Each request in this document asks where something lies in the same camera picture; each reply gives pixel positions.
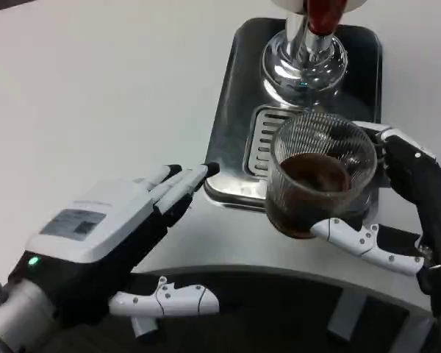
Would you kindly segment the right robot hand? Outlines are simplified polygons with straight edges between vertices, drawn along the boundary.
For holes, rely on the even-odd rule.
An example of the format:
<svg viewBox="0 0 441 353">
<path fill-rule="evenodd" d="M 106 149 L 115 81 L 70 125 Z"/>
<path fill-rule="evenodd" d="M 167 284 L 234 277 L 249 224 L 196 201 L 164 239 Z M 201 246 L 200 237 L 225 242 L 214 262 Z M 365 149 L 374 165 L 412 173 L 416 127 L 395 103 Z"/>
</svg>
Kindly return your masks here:
<svg viewBox="0 0 441 353">
<path fill-rule="evenodd" d="M 416 277 L 429 296 L 435 318 L 441 317 L 441 165 L 399 129 L 356 123 L 377 142 L 387 164 L 391 188 L 417 208 L 422 235 L 382 224 L 355 229 L 336 217 L 315 223 L 310 231 L 338 248 L 390 271 Z"/>
</svg>

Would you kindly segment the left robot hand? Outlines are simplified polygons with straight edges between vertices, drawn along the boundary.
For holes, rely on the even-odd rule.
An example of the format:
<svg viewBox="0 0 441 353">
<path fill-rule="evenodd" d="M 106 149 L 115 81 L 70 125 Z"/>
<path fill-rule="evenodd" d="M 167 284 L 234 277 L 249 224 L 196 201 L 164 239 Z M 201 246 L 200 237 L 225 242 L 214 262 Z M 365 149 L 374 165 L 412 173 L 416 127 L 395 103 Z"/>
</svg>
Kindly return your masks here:
<svg viewBox="0 0 441 353">
<path fill-rule="evenodd" d="M 193 169 L 165 165 L 142 182 L 97 183 L 30 237 L 9 278 L 38 286 L 54 306 L 53 317 L 65 328 L 98 322 L 132 269 L 219 170 L 215 162 Z"/>
</svg>

